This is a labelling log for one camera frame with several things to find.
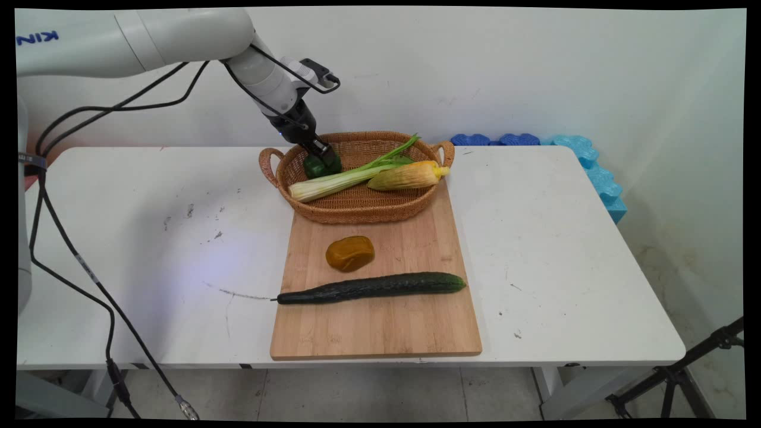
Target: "orange squash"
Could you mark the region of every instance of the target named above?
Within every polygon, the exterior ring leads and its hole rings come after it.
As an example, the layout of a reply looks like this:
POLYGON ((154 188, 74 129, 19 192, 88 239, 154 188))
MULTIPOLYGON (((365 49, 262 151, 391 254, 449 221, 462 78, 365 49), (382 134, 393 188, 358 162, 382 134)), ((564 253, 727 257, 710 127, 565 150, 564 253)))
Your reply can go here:
POLYGON ((366 236, 349 236, 333 242, 325 252, 325 259, 331 267, 341 272, 352 272, 375 257, 372 242, 366 236))

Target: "tripod stand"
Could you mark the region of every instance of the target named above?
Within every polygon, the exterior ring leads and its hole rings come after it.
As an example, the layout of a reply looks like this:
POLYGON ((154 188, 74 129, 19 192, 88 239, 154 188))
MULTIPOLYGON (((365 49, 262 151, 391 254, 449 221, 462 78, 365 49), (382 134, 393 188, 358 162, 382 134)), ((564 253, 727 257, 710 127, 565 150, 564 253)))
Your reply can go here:
POLYGON ((632 415, 626 410, 626 403, 634 400, 640 395, 652 388, 660 385, 661 382, 666 382, 666 393, 664 395, 664 404, 661 408, 661 417, 669 417, 671 415, 671 404, 673 403, 673 393, 677 385, 682 388, 682 391, 689 402, 690 407, 693 409, 695 416, 701 418, 708 418, 708 409, 700 401, 700 398, 692 387, 692 383, 687 377, 687 373, 684 369, 694 363, 696 360, 705 354, 713 351, 716 348, 728 350, 732 346, 740 346, 745 348, 745 341, 738 338, 737 335, 743 331, 743 317, 739 317, 735 322, 728 326, 721 327, 718 330, 711 333, 704 341, 698 343, 693 348, 685 353, 684 358, 680 359, 676 363, 668 367, 659 366, 655 368, 655 373, 650 375, 647 379, 639 382, 637 385, 630 388, 620 396, 615 394, 609 395, 605 398, 609 401, 614 408, 616 408, 616 414, 621 418, 631 418, 632 415))

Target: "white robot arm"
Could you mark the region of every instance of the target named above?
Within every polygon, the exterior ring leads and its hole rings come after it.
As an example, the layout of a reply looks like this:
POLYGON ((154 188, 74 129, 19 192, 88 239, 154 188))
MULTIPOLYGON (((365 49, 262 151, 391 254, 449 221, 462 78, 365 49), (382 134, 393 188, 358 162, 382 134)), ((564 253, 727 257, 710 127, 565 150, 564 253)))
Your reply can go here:
MULTIPOLYGON (((54 27, 16 29, 16 76, 71 75, 120 78, 176 62, 220 60, 272 125, 326 164, 337 160, 320 141, 316 123, 301 99, 315 84, 331 88, 338 79, 309 59, 275 64, 242 8, 145 9, 118 11, 108 18, 54 27)), ((18 151, 27 147, 27 112, 18 101, 18 151)), ((18 165, 19 313, 31 288, 24 219, 24 166, 18 165)))

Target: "corn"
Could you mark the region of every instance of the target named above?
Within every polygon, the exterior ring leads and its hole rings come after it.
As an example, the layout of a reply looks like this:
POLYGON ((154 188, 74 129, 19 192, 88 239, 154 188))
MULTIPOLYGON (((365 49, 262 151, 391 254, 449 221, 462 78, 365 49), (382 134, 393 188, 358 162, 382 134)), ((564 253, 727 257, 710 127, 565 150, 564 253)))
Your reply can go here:
POLYGON ((433 186, 449 174, 449 167, 439 167, 435 161, 420 161, 383 171, 368 182, 374 190, 418 189, 433 186))

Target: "wooden cutting board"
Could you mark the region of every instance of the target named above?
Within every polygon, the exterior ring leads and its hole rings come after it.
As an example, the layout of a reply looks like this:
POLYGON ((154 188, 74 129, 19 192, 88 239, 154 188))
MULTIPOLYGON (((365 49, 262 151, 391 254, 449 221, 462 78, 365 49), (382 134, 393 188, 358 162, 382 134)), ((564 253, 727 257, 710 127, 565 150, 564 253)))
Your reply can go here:
MULTIPOLYGON (((281 292, 423 271, 453 273, 468 283, 445 180, 428 207, 402 222, 325 225, 295 213, 281 292), (325 260, 325 250, 332 242, 353 235, 370 238, 375 259, 351 273, 334 270, 325 260)), ((481 337, 470 284, 443 295, 279 305, 269 351, 274 360, 479 353, 481 337)))

